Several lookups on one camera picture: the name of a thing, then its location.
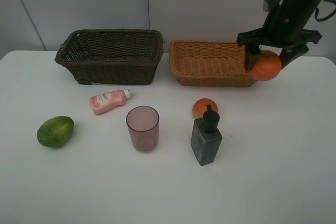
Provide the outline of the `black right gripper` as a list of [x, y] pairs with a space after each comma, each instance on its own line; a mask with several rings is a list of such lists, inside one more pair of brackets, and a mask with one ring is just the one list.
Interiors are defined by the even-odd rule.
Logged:
[[269, 12], [261, 28], [239, 33], [237, 43], [245, 46], [244, 69], [251, 71], [261, 56], [259, 45], [284, 48], [279, 56], [282, 69], [305, 55], [309, 51], [306, 44], [317, 44], [322, 38], [317, 30], [304, 29], [310, 15], [302, 9], [278, 6]]

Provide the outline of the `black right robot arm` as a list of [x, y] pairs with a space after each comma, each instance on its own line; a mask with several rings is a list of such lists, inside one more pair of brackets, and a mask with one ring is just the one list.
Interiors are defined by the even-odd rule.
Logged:
[[263, 26], [237, 36], [237, 44], [245, 48], [245, 71], [250, 72], [261, 56], [260, 46], [280, 48], [281, 65], [285, 67], [309, 51], [307, 43], [317, 44], [321, 34], [304, 26], [311, 16], [317, 22], [324, 22], [335, 15], [332, 11], [320, 18], [321, 1], [335, 4], [335, 0], [264, 0], [263, 10], [268, 15]]

